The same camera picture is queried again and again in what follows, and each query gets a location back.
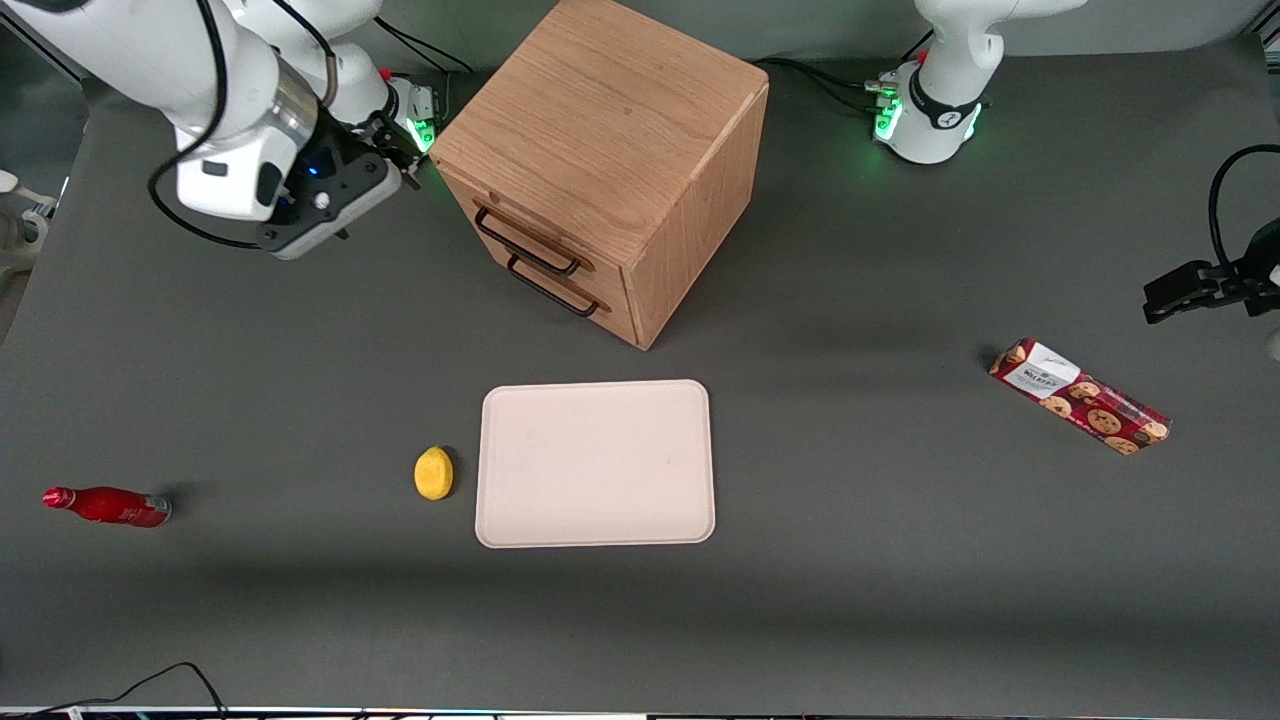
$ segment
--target wooden cabinet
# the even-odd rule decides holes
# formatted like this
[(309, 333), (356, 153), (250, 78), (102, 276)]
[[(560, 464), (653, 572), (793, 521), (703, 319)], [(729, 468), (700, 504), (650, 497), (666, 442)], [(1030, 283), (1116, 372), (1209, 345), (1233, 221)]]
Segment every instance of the wooden cabinet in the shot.
[(561, 0), (431, 159), (513, 282), (648, 350), (751, 197), (767, 94), (634, 10)]

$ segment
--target white label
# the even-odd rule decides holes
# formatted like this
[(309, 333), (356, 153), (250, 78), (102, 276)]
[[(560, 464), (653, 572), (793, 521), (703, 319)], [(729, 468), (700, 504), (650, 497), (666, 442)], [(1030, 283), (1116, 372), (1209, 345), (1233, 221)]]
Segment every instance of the white label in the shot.
[(1037, 342), (1027, 361), (1010, 370), (1005, 375), (1005, 382), (1044, 400), (1074, 383), (1078, 377), (1080, 368)]

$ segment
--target bottle cap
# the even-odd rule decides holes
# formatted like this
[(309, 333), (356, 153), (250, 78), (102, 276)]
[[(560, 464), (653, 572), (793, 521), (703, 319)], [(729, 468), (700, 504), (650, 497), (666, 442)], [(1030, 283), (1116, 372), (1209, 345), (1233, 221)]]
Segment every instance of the bottle cap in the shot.
[(76, 491), (70, 488), (49, 488), (41, 500), (50, 507), (67, 507), (72, 502), (76, 502)]

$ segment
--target green led light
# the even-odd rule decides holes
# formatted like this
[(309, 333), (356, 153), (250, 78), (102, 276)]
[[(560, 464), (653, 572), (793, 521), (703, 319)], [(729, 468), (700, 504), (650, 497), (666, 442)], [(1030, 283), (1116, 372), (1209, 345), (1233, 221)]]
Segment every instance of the green led light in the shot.
[(897, 119), (902, 115), (902, 101), (893, 99), (887, 108), (881, 110), (881, 117), (876, 119), (876, 137), (884, 142), (893, 137), (893, 128), (897, 127)]
[(404, 118), (404, 128), (413, 137), (420, 152), (426, 152), (435, 142), (435, 123), (431, 120), (415, 120)]
[(969, 129), (964, 131), (964, 140), (973, 137), (973, 128), (978, 124), (978, 115), (982, 114), (982, 102), (973, 109), (973, 118), (969, 119)]

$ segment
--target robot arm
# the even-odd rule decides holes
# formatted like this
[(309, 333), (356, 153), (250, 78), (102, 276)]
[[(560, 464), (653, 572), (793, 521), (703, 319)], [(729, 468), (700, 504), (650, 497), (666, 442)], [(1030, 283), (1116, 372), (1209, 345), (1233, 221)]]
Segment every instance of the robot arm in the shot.
[[(159, 109), (183, 149), (205, 131), (216, 95), (214, 56), (200, 8), (191, 1), (128, 4), (90, 0), (68, 10), (54, 3), (10, 3), (14, 13), (63, 53), (125, 96)], [(227, 59), (227, 106), (205, 146), (178, 167), (178, 200), (210, 215), (266, 220), (276, 187), (259, 192), (264, 168), (279, 179), (310, 140), (315, 99), (306, 85), (227, 6), (210, 4)]]
[[(317, 38), (276, 0), (0, 3), (87, 70), (163, 111), (178, 149), (191, 149), (177, 164), (178, 200), (209, 215), (256, 222), (256, 245), (276, 258), (297, 258), (343, 233), (390, 197), (402, 177), (413, 182), (425, 156), (406, 128), (424, 113), (434, 119), (430, 88), (385, 82), (352, 44), (339, 45), (329, 65)], [(289, 6), (324, 38), (367, 22), (381, 1)], [(193, 146), (219, 108), (214, 37), (227, 70), (223, 114)], [(337, 86), (323, 106), (317, 94), (325, 94), (328, 67)]]
[(909, 60), (884, 73), (874, 87), (891, 91), (876, 140), (902, 158), (942, 163), (973, 135), (978, 99), (1005, 56), (1005, 38), (992, 26), (1043, 18), (1087, 0), (915, 0), (936, 40), (925, 61)]

